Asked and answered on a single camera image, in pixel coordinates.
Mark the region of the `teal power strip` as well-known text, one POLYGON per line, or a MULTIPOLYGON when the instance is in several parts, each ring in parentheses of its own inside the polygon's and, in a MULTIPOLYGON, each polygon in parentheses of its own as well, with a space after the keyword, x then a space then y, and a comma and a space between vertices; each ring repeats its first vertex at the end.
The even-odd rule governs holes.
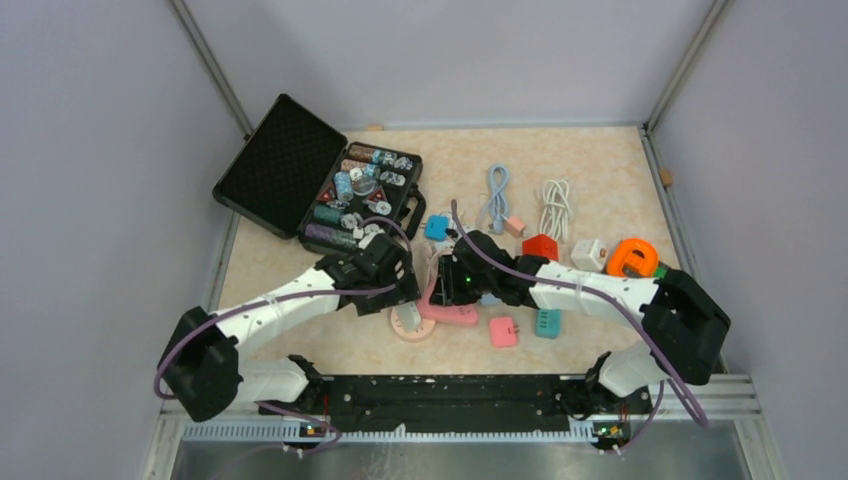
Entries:
POLYGON ((562 329, 562 312, 556 309, 540 309, 536 312, 534 333, 539 338, 556 339, 562 329))

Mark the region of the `white tiger cube socket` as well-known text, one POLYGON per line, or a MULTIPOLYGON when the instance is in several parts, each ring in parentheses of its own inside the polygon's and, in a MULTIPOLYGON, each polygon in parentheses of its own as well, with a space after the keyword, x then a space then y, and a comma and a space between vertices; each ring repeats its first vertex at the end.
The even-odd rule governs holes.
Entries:
POLYGON ((575 242, 570 258, 576 268, 601 272, 607 262, 609 249, 600 239, 583 239, 575 242))

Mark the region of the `white adapter plug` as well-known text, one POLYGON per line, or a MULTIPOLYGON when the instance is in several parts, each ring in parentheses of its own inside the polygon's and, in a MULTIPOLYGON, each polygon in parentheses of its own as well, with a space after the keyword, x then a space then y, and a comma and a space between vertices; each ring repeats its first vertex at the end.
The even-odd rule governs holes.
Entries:
POLYGON ((405 332, 414 333, 420 327, 422 318, 415 302, 399 305, 395 311, 405 332))

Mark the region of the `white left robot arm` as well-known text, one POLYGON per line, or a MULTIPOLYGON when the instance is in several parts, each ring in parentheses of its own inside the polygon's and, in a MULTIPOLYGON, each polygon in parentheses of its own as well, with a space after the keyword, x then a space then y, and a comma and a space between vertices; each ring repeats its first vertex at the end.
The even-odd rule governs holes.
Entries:
POLYGON ((182 314, 157 365, 154 392, 196 422, 234 403, 278 401, 297 413, 319 404, 320 386, 293 360, 252 362, 292 328, 345 308, 360 316, 418 299, 412 253, 386 233, 346 255, 328 255, 288 283, 236 307, 182 314))

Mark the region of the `pink square adapter plug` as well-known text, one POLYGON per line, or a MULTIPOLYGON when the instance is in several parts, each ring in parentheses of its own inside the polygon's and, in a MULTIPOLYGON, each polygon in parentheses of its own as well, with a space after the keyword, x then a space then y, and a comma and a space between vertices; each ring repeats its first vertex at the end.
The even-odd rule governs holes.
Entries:
POLYGON ((489 320, 490 342, 495 348, 511 348, 518 343, 518 326, 510 316, 494 317, 489 320))

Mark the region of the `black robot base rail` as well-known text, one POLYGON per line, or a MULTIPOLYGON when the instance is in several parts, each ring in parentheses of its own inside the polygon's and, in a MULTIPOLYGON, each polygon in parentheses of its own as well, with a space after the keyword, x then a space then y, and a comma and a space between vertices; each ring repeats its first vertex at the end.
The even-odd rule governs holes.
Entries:
POLYGON ((647 414, 647 388, 619 398, 582 376, 337 375, 311 382, 285 409, 326 416, 344 433, 524 433, 566 431, 594 415, 647 414))

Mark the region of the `blue small block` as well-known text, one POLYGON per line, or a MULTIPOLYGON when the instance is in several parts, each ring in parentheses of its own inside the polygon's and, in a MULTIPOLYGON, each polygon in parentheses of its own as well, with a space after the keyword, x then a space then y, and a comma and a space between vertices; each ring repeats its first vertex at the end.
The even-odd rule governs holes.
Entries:
POLYGON ((424 236, 427 240, 441 242, 448 238, 448 229, 451 228, 451 220, 444 215, 431 215, 424 228, 424 236))

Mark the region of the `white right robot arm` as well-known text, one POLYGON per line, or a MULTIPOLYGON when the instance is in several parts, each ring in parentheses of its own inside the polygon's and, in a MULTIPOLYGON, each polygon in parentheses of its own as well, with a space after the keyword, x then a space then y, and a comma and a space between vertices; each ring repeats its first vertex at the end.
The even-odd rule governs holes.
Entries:
POLYGON ((586 397, 612 412, 636 390, 670 379, 680 388, 709 383, 731 326, 722 308, 688 273, 616 277, 546 257, 513 257, 481 231, 450 233, 461 286, 514 307, 574 311, 632 328, 633 345, 602 355, 586 397))

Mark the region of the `grey-blue power strip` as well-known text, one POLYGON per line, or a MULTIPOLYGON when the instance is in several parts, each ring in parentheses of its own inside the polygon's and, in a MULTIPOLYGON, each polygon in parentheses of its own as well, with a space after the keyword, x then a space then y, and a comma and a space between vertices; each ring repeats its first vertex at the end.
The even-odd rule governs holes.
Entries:
POLYGON ((502 300, 492 293, 485 293, 478 301, 480 306, 489 307, 502 304, 502 300))

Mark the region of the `red cube socket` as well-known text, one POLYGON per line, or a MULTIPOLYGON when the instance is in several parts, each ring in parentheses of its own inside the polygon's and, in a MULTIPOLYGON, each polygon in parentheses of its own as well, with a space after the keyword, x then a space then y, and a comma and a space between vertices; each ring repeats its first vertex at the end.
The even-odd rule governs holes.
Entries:
POLYGON ((554 262, 560 259, 558 243, 546 234, 538 234, 524 240, 521 249, 523 255, 544 257, 554 262))

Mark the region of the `pink triangular power strip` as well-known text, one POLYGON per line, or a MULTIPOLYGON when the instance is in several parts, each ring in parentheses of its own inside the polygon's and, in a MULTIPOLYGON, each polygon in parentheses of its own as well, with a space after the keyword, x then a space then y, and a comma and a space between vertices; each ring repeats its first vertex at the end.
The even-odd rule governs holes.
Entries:
POLYGON ((475 326, 479 322, 479 315, 474 305, 439 306, 429 303, 434 292, 436 281, 432 280, 417 303, 417 309, 423 319, 434 322, 459 325, 475 326))

